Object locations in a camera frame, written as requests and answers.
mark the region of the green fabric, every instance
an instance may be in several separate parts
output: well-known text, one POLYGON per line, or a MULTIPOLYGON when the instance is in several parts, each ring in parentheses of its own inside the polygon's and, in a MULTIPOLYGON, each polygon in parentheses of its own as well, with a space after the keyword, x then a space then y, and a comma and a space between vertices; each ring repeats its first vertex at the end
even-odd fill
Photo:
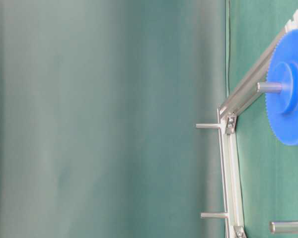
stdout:
POLYGON ((223 237, 222 0, 0 0, 0 238, 223 237))
MULTIPOLYGON (((296 9, 298 0, 231 1, 230 91, 296 9)), ((236 133, 246 233, 274 237, 269 221, 298 220, 298 147, 285 146, 273 135, 264 96, 238 118, 236 133)))

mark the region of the blue gear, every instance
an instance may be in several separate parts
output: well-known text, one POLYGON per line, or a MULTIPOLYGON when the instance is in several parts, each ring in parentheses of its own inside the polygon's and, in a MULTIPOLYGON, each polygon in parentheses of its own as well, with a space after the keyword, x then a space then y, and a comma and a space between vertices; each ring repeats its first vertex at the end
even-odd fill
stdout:
POLYGON ((267 82, 282 84, 280 93, 266 93, 266 111, 276 137, 298 145, 298 30, 286 34, 271 58, 267 82))

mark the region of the metal frame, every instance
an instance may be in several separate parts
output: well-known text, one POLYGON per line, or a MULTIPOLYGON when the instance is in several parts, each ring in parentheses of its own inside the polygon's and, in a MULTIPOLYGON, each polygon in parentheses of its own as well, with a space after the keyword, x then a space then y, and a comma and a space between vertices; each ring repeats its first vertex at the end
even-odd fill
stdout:
MULTIPOLYGON (((235 90, 218 108, 218 123, 196 124, 196 128, 212 128, 219 131, 224 212, 203 212, 201 218, 225 219, 226 238, 246 238, 235 134, 236 118, 263 92, 278 92, 280 90, 280 85, 263 83, 264 76, 277 43, 287 32, 294 29, 298 29, 298 10, 294 13, 293 20, 287 22, 235 90)), ((277 226, 271 225, 271 227, 274 227, 275 232, 278 229, 277 226)))

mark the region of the metal shaft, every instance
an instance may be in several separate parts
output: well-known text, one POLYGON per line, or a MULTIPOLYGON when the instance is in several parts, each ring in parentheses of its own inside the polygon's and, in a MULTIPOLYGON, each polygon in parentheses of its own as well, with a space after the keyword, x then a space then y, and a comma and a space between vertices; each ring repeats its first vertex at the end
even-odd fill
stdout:
POLYGON ((272 234, 298 234, 298 221, 294 222, 270 222, 272 234))
POLYGON ((228 218, 226 212, 201 212, 201 218, 228 218))
POLYGON ((221 127, 221 125, 217 123, 209 123, 209 124, 197 123, 195 126, 197 129, 219 129, 221 127))
POLYGON ((258 82, 256 84, 256 89, 258 93, 280 93, 282 90, 282 84, 258 82))

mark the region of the bolt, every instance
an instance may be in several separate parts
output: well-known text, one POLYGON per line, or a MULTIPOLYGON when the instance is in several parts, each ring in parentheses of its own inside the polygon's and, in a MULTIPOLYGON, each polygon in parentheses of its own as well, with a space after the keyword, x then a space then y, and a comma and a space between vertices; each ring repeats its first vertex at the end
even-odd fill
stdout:
POLYGON ((243 237, 243 232, 236 232, 237 237, 243 237))

